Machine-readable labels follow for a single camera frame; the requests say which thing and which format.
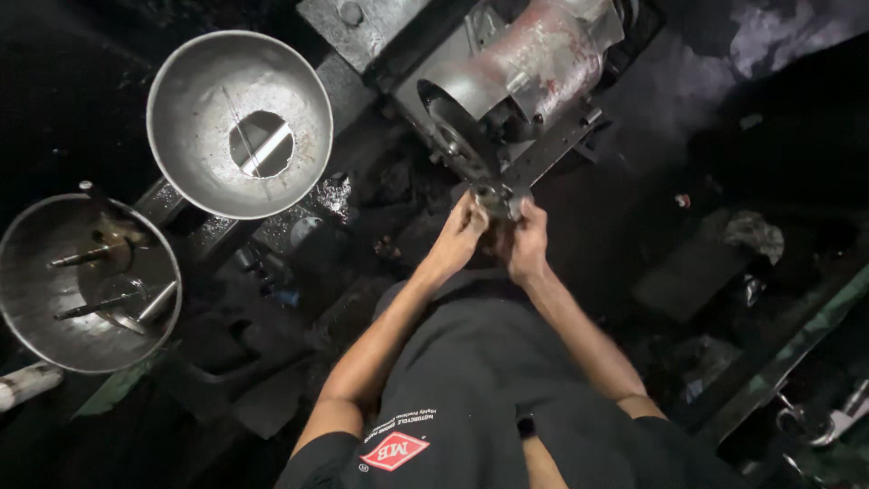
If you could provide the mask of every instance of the metal bowl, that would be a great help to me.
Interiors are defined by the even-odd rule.
[[[246,30],[212,32],[172,53],[151,85],[147,122],[163,175],[226,218],[286,210],[320,179],[332,149],[332,110],[314,70],[286,44]]]
[[[36,355],[66,370],[108,373],[147,358],[172,333],[181,312],[181,272],[163,234],[130,207],[111,201],[151,237],[134,250],[123,275],[158,289],[176,280],[173,308],[148,324],[144,334],[116,324],[107,313],[58,320],[62,311],[94,304],[101,284],[88,283],[96,263],[49,268],[59,257],[76,254],[101,223],[101,209],[84,194],[47,198],[19,215],[0,241],[0,313],[17,338]]]

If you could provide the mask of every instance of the red logo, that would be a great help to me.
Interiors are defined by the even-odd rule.
[[[392,472],[422,452],[428,446],[428,442],[408,436],[404,433],[391,432],[380,444],[368,455],[361,459],[370,466]]]

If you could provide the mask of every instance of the man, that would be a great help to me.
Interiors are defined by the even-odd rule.
[[[546,212],[526,198],[521,214],[498,247],[527,296],[453,277],[488,228],[466,193],[329,375],[278,488],[743,485],[667,421],[554,275]]]

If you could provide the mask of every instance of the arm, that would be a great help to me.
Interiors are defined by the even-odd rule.
[[[664,413],[648,397],[640,375],[624,353],[576,304],[546,260],[547,214],[530,198],[512,236],[502,234],[499,251],[507,268],[541,316],[555,329],[591,385],[632,418]]]
[[[414,275],[329,374],[293,456],[326,433],[347,432],[362,439],[364,408],[380,395],[393,363],[432,296],[464,268],[487,228],[488,216],[470,193],[465,193]]]

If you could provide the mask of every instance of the cloth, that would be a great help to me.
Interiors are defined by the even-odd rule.
[[[743,486],[671,423],[630,419],[601,397],[533,306],[505,298],[515,292],[505,280],[480,276],[459,276],[435,298],[365,439],[313,440],[277,488],[525,488],[521,438],[529,430],[568,487]]]

